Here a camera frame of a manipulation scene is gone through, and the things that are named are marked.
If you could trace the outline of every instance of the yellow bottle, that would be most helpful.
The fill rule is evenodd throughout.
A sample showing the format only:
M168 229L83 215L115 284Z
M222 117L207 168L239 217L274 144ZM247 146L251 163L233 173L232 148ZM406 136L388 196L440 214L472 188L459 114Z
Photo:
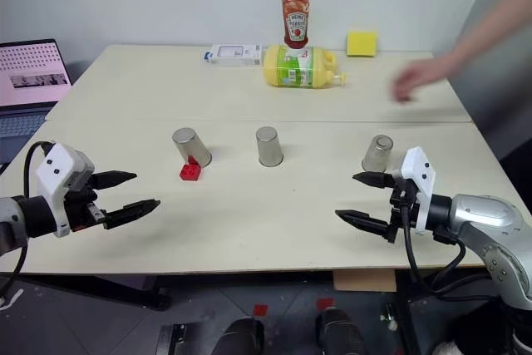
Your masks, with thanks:
M268 47L264 55L264 79L274 86L319 88L343 85L346 74L334 75L336 69L334 53L320 47L290 49L274 45Z

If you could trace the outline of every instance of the yellow sponge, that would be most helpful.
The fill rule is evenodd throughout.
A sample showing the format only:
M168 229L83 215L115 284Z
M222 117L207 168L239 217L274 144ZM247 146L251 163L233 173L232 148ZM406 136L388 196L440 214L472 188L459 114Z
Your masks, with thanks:
M349 32L347 34L348 56L375 56L377 52L376 32Z

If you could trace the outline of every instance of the laptop keyboard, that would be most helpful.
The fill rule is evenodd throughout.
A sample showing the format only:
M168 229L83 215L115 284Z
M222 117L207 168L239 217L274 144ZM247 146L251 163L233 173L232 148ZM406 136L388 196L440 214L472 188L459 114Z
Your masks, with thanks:
M44 115L0 118L0 138L33 135L44 123Z

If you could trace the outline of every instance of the laptop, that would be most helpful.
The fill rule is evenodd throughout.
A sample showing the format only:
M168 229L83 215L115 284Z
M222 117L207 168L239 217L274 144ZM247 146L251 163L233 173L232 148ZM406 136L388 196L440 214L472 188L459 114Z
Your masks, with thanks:
M15 158L70 88L54 39L0 44L0 164Z

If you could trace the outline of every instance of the bottle label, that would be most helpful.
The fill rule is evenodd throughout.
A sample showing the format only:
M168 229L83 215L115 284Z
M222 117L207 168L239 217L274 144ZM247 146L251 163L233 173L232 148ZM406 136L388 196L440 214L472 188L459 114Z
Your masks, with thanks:
M313 49L306 47L301 54L289 56L285 46L279 48L277 82L281 86L313 87Z
M304 12L289 13L286 16L286 26L291 41L302 41L307 32L307 14Z

